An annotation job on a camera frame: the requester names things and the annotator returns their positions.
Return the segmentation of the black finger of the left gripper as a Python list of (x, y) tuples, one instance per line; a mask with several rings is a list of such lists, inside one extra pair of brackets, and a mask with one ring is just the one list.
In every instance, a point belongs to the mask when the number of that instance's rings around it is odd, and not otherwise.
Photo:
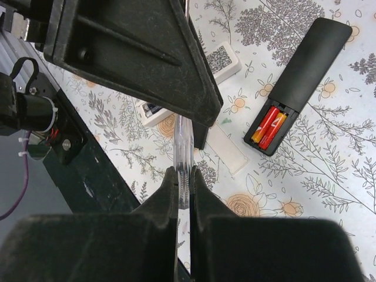
[(43, 55), (205, 126), (223, 106), (183, 1), (54, 1)]

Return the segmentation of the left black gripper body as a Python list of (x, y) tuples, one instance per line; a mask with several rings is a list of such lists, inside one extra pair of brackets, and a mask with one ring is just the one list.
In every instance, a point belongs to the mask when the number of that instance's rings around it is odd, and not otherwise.
[(65, 1), (1, 1), (1, 31), (34, 43), (52, 62), (64, 4)]

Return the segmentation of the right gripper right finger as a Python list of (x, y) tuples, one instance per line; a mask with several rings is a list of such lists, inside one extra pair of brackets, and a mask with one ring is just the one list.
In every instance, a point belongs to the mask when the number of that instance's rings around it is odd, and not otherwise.
[(323, 219), (240, 217), (190, 175), (194, 281), (361, 281), (344, 230)]

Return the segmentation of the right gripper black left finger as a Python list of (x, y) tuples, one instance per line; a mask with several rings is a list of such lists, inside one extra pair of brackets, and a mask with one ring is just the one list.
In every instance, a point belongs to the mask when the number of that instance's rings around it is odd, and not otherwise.
[(1, 247), (2, 281), (176, 281), (177, 174), (130, 213), (34, 215)]

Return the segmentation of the white remote control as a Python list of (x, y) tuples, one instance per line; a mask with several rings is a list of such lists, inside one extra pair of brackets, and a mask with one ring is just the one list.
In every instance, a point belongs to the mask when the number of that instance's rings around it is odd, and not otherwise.
[[(217, 85), (239, 72), (242, 68), (240, 59), (227, 41), (217, 45), (206, 55), (206, 59)], [(143, 126), (154, 127), (173, 114), (172, 111), (162, 108), (151, 117), (146, 117), (143, 110), (145, 103), (148, 102), (140, 100), (135, 106), (136, 116), (140, 118)]]

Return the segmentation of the small screwdriver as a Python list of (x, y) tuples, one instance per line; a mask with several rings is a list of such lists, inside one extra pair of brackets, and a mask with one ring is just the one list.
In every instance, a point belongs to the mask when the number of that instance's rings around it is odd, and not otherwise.
[(194, 134), (192, 121), (176, 116), (173, 157), (179, 184), (179, 209), (189, 208), (190, 173), (193, 167)]

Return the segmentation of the white battery cover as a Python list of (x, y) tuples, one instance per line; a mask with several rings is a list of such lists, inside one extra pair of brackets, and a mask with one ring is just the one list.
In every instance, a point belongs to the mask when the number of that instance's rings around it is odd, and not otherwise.
[(234, 176), (249, 163), (249, 158), (231, 141), (218, 125), (213, 125), (207, 135), (207, 144)]

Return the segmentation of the black remote control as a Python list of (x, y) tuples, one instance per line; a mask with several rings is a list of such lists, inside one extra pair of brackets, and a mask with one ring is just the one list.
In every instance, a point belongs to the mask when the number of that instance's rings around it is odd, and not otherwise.
[[(276, 152), (352, 32), (352, 27), (331, 19), (317, 18), (313, 22), (245, 134), (246, 144), (266, 156)], [(263, 150), (251, 137), (272, 106), (285, 113), (287, 119)]]

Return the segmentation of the black battery cover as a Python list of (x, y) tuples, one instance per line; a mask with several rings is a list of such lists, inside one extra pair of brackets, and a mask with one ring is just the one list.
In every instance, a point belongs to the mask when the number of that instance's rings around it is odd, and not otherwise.
[(192, 122), (192, 126), (194, 136), (194, 147), (199, 150), (203, 150), (206, 143), (209, 127), (197, 122)]

